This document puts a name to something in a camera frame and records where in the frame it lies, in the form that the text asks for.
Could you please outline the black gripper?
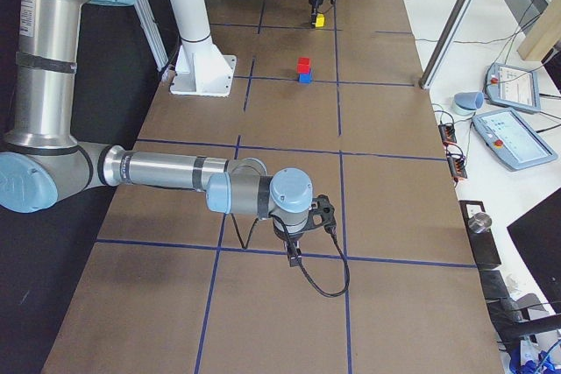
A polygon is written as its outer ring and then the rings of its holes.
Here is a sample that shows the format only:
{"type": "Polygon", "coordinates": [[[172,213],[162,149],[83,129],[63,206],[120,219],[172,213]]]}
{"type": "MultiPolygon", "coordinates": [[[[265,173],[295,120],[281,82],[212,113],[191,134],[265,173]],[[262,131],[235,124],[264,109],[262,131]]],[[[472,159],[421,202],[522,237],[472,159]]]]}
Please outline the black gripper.
{"type": "Polygon", "coordinates": [[[311,7],[310,15],[310,25],[312,27],[317,27],[317,16],[320,6],[323,4],[323,0],[309,0],[309,5],[311,7]]]}
{"type": "Polygon", "coordinates": [[[284,250],[288,255],[288,263],[290,266],[300,266],[302,264],[302,252],[296,248],[290,248],[291,245],[296,245],[302,237],[303,228],[306,221],[295,222],[289,224],[277,215],[272,215],[273,231],[274,234],[283,242],[284,250]]]}

